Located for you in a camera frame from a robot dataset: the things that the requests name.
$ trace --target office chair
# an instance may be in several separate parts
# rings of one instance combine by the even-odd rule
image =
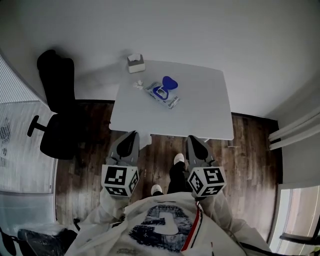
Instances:
[[[27,132],[31,137],[34,129],[44,131],[40,150],[45,155],[71,160],[76,157],[82,167],[78,142],[84,141],[87,116],[76,104],[74,92],[74,62],[61,58],[54,50],[47,50],[37,60],[39,76],[43,84],[48,106],[54,114],[47,127],[37,123],[36,115]]]

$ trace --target white shoe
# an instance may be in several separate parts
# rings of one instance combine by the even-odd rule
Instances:
[[[185,162],[185,157],[182,153],[179,153],[174,157],[173,164],[175,165],[178,162]]]
[[[155,192],[157,192],[157,191],[159,191],[159,192],[162,193],[162,188],[160,187],[160,185],[155,184],[155,185],[153,185],[152,188],[151,188],[151,196],[152,196]]]

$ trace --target wet wipes package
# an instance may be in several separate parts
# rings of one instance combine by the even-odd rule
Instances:
[[[144,88],[144,90],[168,109],[173,109],[180,98],[173,92],[178,87],[178,83],[171,79],[169,76],[165,76],[162,79],[162,83],[153,82],[150,86]]]

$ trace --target red stripe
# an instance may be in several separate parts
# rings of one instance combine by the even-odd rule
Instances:
[[[185,241],[185,243],[184,243],[184,245],[183,245],[183,247],[182,247],[182,249],[181,249],[181,252],[182,252],[182,251],[185,251],[185,250],[188,248],[189,244],[190,244],[191,238],[192,238],[192,236],[194,235],[194,232],[195,232],[195,230],[196,230],[196,227],[197,227],[197,224],[198,224],[198,221],[199,221],[199,215],[200,215],[200,210],[199,210],[199,208],[197,207],[196,217],[195,217],[194,223],[193,223],[192,228],[191,228],[191,231],[190,231],[188,237],[186,238],[186,241]]]

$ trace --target table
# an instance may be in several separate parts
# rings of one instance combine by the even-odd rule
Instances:
[[[233,124],[224,74],[220,70],[163,61],[145,61],[146,70],[129,74],[124,68],[114,103],[111,130],[233,140]],[[169,76],[178,83],[174,93],[181,99],[167,109],[145,91],[133,87],[161,82]]]

